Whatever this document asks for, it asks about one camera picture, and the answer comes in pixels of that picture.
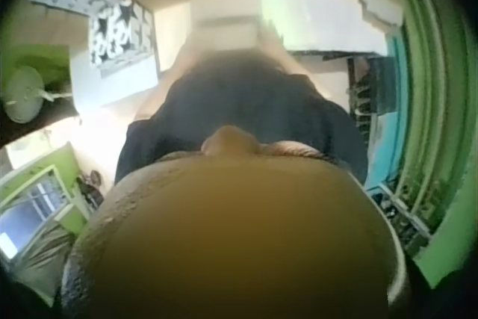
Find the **green wall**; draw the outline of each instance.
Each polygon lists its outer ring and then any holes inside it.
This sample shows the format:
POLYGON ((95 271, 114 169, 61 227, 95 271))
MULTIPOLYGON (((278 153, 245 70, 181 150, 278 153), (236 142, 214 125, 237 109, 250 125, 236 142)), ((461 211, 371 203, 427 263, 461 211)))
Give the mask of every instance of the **green wall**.
POLYGON ((16 0, 0 23, 1 88, 4 89, 15 69, 20 66, 35 68, 45 85, 69 83, 68 46, 13 43, 13 27, 21 25, 29 16, 37 16, 29 13, 28 4, 28 0, 16 0))
POLYGON ((7 199, 14 191, 27 182, 32 176, 35 176, 49 166, 55 165, 61 180, 72 197, 72 203, 75 207, 63 217, 61 225, 68 231, 79 234, 84 228, 87 218, 86 203, 75 196, 73 188, 76 186, 76 177, 80 174, 80 167, 76 161, 73 148, 67 145, 44 155, 26 166, 8 173, 0 179, 0 204, 7 199))
POLYGON ((72 195, 72 187, 75 184, 76 177, 80 173, 80 167, 76 161, 73 148, 67 143, 60 149, 50 152, 18 170, 14 170, 0 179, 0 203, 32 176, 35 176, 53 164, 57 167, 61 180, 65 184, 69 194, 72 195))
POLYGON ((415 260, 432 287, 462 266, 477 239, 477 179, 478 158, 475 154, 447 216, 430 245, 415 260))

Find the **window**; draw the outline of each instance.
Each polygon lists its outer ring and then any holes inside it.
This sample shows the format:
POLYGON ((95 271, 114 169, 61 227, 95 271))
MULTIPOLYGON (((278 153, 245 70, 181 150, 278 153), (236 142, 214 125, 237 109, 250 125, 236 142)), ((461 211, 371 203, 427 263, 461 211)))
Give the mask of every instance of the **window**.
POLYGON ((12 259, 41 226, 67 203, 55 172, 49 171, 0 208, 0 250, 12 259))

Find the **white window frame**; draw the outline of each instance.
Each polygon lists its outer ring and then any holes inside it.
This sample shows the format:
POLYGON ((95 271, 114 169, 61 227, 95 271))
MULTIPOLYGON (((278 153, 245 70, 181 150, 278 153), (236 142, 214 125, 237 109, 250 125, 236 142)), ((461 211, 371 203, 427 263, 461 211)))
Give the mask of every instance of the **white window frame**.
MULTIPOLYGON (((0 203, 0 216, 1 216, 1 209, 5 206, 7 206, 10 202, 12 202, 15 197, 17 197, 19 194, 21 194, 21 192, 25 191, 26 189, 28 189, 29 187, 31 187, 32 185, 35 184, 35 182, 38 182, 39 179, 41 179, 44 175, 48 174, 49 172, 53 171, 53 173, 55 174, 56 176, 56 179, 58 181, 58 183, 60 184, 60 187, 61 187, 61 190, 65 193, 66 195, 66 202, 60 207, 58 208, 56 211, 54 211, 52 213, 52 215, 50 216, 50 220, 52 220, 53 218, 55 218, 55 214, 59 213, 60 211, 62 211, 68 204, 72 203, 72 197, 71 195, 69 194, 69 191, 66 189, 66 186, 65 184, 63 183, 63 179, 60 177, 60 172, 58 171, 58 168, 52 164, 50 166, 47 166, 45 167, 43 170, 41 170, 39 173, 36 173, 35 175, 33 175, 28 181, 26 181, 23 185, 19 186, 15 191, 13 191, 9 196, 7 196, 7 198, 5 198, 1 203, 0 203)), ((28 242, 28 244, 23 248, 21 249, 16 255, 15 257, 17 257, 18 255, 21 255, 23 250, 25 248, 28 248, 28 245, 34 241, 35 239, 37 239, 37 236, 38 236, 38 233, 40 232, 40 230, 46 225, 46 221, 38 227, 37 231, 33 234, 33 236, 31 237, 31 240, 28 242)), ((0 250, 0 258, 3 260, 3 261, 6 261, 7 263, 12 261, 15 257, 13 257, 12 259, 9 259, 1 250, 0 250)))

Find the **star pattern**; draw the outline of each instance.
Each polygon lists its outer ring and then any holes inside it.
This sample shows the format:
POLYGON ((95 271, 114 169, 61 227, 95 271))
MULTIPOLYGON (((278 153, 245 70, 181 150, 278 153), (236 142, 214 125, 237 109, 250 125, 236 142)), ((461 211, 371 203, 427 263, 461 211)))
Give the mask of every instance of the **star pattern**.
POLYGON ((98 24, 99 24, 99 28, 98 28, 98 31, 96 33, 97 34, 101 33, 101 34, 103 34, 103 36, 106 36, 106 32, 108 31, 108 21, 106 19, 99 18, 98 19, 98 24))
POLYGON ((123 20, 126 24, 129 24, 129 21, 131 20, 131 7, 120 5, 119 10, 121 11, 121 15, 119 16, 117 22, 123 20))

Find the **wall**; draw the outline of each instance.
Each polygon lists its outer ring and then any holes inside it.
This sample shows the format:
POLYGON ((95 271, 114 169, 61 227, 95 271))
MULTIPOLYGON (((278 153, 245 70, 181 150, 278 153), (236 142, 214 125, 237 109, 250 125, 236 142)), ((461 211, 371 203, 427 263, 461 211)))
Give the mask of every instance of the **wall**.
POLYGON ((32 176, 35 176, 51 165, 57 167, 61 180, 65 184, 69 195, 72 197, 72 203, 75 205, 75 208, 71 210, 68 216, 65 216, 60 223, 66 229, 74 229, 73 232, 78 233, 86 223, 85 217, 87 217, 87 209, 84 200, 79 196, 76 190, 75 179, 80 174, 80 168, 69 143, 1 178, 0 204, 32 176))
POLYGON ((0 149, 0 178, 5 176, 12 170, 12 164, 8 158, 7 150, 5 148, 0 149))
POLYGON ((75 158, 71 145, 67 145, 39 157, 32 163, 25 165, 0 179, 0 203, 8 198, 16 189, 21 187, 32 176, 48 166, 55 165, 60 173, 61 180, 72 196, 75 179, 80 173, 80 167, 75 158))
POLYGON ((477 239, 478 157, 471 156, 471 168, 456 194, 443 223, 430 245, 416 262, 432 287, 448 273, 459 269, 477 239))

